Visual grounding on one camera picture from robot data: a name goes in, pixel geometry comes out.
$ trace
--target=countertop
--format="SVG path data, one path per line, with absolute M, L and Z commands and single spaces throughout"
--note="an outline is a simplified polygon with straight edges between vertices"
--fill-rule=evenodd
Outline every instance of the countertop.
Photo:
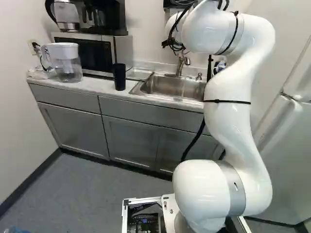
M 203 103 L 189 104 L 182 101 L 176 102 L 173 100 L 156 99 L 146 96 L 138 96 L 129 94 L 132 88 L 138 81 L 126 80 L 126 89 L 117 91 L 114 86 L 113 80 L 98 79 L 84 76 L 81 82 L 78 83 L 61 83 L 53 79 L 44 79 L 40 76 L 28 76 L 28 83 L 49 86 L 69 91 L 76 91 L 85 94 L 97 95 L 101 97 L 114 98 L 119 100 L 127 100 L 132 102 L 152 104 L 156 106 L 169 107 L 193 112 L 203 112 Z

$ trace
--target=gray carpet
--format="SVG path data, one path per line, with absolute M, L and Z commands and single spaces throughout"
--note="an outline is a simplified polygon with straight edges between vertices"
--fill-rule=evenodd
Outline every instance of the gray carpet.
M 0 219 L 0 233 L 120 233 L 124 198 L 172 193 L 172 183 L 62 155 Z

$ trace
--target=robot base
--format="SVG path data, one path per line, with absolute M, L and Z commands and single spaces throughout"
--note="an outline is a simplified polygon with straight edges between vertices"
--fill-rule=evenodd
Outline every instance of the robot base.
M 167 233 L 195 233 L 179 211 L 175 194 L 166 194 L 161 197 Z
M 143 216 L 139 225 L 136 216 Z M 162 197 L 124 199 L 122 204 L 122 232 L 135 233 L 193 233 L 177 206 L 175 195 L 167 194 Z M 227 218 L 225 228 L 219 233 L 252 233 L 241 217 Z

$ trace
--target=stainless steel sink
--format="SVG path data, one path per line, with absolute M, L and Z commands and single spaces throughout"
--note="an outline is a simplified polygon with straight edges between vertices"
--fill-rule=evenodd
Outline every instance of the stainless steel sink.
M 153 73 L 145 82 L 139 82 L 130 94 L 195 103 L 202 102 L 205 85 L 206 82 L 196 81 L 190 77 Z

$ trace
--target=kitchenette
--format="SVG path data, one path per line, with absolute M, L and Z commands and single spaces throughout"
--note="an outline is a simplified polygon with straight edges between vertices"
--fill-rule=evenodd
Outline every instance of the kitchenette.
M 62 83 L 34 75 L 27 82 L 61 148 L 170 174 L 203 120 L 206 81 L 164 77 L 163 71 L 146 68 L 128 73 L 123 91 L 115 89 L 112 79 L 88 76 Z M 168 82 L 153 81 L 155 77 Z M 147 93 L 143 88 L 150 79 Z M 198 94 L 201 101 L 195 99 Z M 187 159 L 217 160 L 222 152 L 205 128 Z

